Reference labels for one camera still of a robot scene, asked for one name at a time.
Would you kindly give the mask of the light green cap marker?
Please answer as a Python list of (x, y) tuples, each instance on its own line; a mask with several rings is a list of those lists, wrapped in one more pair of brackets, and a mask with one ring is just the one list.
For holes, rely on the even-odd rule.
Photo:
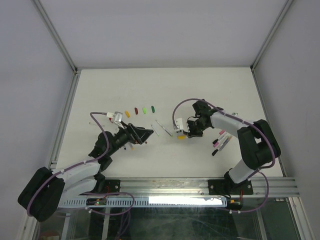
[(155, 134), (159, 137), (160, 134), (157, 132), (157, 130), (156, 130), (156, 128), (154, 127), (154, 125), (151, 124), (150, 126), (151, 126), (151, 128), (153, 129), (153, 131), (155, 132)]

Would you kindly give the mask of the yellow pen cap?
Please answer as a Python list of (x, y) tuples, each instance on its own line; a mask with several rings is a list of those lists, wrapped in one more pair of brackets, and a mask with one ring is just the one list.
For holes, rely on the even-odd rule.
[(125, 111), (125, 115), (130, 118), (130, 113), (127, 110)]

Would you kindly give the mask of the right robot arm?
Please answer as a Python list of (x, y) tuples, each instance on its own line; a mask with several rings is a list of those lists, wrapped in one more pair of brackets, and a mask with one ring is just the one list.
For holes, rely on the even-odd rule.
[(223, 188), (230, 194), (241, 189), (242, 184), (258, 170), (275, 164), (281, 155), (280, 146), (266, 120), (243, 120), (210, 106), (204, 99), (197, 99), (192, 105), (196, 120), (187, 120), (188, 138), (202, 137), (208, 128), (221, 129), (238, 139), (241, 159), (235, 167), (224, 174)]

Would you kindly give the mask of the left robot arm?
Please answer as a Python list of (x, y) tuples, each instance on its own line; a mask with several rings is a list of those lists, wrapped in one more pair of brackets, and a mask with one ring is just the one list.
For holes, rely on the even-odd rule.
[(132, 123), (123, 123), (116, 134), (102, 131), (87, 159), (55, 170), (39, 168), (18, 196), (18, 204), (30, 217), (43, 222), (65, 201), (84, 193), (102, 193), (102, 172), (112, 163), (111, 156), (126, 144), (144, 144), (153, 133)]

